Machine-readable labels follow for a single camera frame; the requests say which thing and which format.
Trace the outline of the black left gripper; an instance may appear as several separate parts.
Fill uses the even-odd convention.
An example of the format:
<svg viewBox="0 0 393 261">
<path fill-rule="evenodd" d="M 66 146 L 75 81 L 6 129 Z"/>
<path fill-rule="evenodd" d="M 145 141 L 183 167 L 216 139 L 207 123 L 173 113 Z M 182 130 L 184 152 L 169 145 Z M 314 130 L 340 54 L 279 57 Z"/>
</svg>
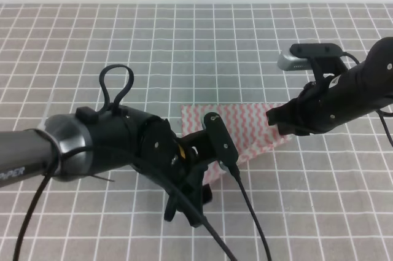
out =
<svg viewBox="0 0 393 261">
<path fill-rule="evenodd" d="M 188 140 L 178 138 L 171 130 L 169 121 L 161 118 L 149 118 L 138 129 L 138 162 L 134 169 L 149 177 L 156 184 L 162 185 L 148 169 L 150 163 L 186 196 L 196 210 L 203 215 L 203 206 L 212 201 L 212 190 L 203 182 L 208 162 L 188 144 Z M 166 203 L 164 220 L 171 222 L 177 211 L 177 196 L 169 195 Z M 187 216 L 192 227 L 202 225 L 195 216 Z"/>
</svg>

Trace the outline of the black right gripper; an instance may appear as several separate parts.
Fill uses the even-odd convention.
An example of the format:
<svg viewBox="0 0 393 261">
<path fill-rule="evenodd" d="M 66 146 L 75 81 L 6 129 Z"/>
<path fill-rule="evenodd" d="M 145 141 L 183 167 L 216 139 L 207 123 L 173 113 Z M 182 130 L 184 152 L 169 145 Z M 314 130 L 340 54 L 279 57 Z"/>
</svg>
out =
<svg viewBox="0 0 393 261">
<path fill-rule="evenodd" d="M 329 81 L 308 82 L 296 98 L 267 111 L 269 126 L 277 126 L 281 135 L 296 136 L 324 134 L 333 130 L 335 125 L 322 108 L 329 85 Z"/>
</svg>

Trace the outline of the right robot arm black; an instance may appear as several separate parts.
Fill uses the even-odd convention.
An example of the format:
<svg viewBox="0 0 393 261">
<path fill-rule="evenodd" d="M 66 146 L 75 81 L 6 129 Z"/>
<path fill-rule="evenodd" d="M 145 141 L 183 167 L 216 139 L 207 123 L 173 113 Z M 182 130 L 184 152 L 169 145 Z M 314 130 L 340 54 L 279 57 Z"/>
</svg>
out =
<svg viewBox="0 0 393 261">
<path fill-rule="evenodd" d="M 312 70 L 314 80 L 282 106 L 267 111 L 279 134 L 308 136 L 332 129 L 392 104 L 392 38 L 378 40 L 366 59 L 347 68 L 333 43 L 293 44 L 280 54 L 283 71 Z"/>
</svg>

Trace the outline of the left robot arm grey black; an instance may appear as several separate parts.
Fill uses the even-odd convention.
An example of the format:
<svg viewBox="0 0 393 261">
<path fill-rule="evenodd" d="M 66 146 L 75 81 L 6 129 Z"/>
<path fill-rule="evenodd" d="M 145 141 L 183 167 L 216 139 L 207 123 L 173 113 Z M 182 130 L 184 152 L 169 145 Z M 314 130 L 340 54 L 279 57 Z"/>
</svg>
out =
<svg viewBox="0 0 393 261">
<path fill-rule="evenodd" d="M 167 120 L 128 107 L 103 114 L 82 107 L 50 117 L 43 129 L 1 133 L 2 186 L 38 175 L 70 182 L 124 166 L 165 190 L 166 221 L 181 212 L 191 226 L 203 224 L 212 198 L 205 167 Z"/>
</svg>

